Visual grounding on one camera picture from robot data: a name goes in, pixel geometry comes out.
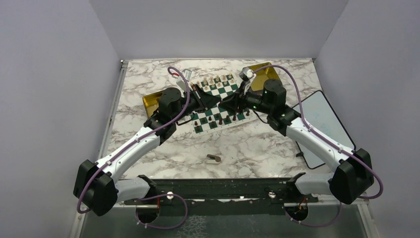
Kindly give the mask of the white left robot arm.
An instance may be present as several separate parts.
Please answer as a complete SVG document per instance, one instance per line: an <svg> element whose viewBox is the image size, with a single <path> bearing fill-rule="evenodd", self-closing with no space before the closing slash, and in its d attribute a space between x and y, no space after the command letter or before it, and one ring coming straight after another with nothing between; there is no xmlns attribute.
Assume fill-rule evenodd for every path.
<svg viewBox="0 0 420 238"><path fill-rule="evenodd" d="M80 164L73 189L78 198L77 212L102 216L115 203L134 198L135 191L141 202L151 203L156 191L146 182L135 179L130 190L118 180L141 157L162 145L176 131L177 121L193 112L211 109L220 101L220 97L204 92L196 84L185 92L175 87L163 90L157 108L131 139L104 158Z"/></svg>

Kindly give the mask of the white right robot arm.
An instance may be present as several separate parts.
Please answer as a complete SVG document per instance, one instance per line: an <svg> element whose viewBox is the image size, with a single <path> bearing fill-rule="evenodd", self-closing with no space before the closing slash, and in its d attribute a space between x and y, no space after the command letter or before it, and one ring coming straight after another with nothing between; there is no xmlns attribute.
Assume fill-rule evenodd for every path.
<svg viewBox="0 0 420 238"><path fill-rule="evenodd" d="M353 151L304 123L300 112L286 104L287 91L280 80L269 79L261 95L245 92L245 83L222 99L219 107L232 114L254 110L267 115L269 126L318 156L331 169L329 174L297 175L286 187L286 196L293 202L307 194L333 195L340 202L351 204L373 185L369 153Z"/></svg>

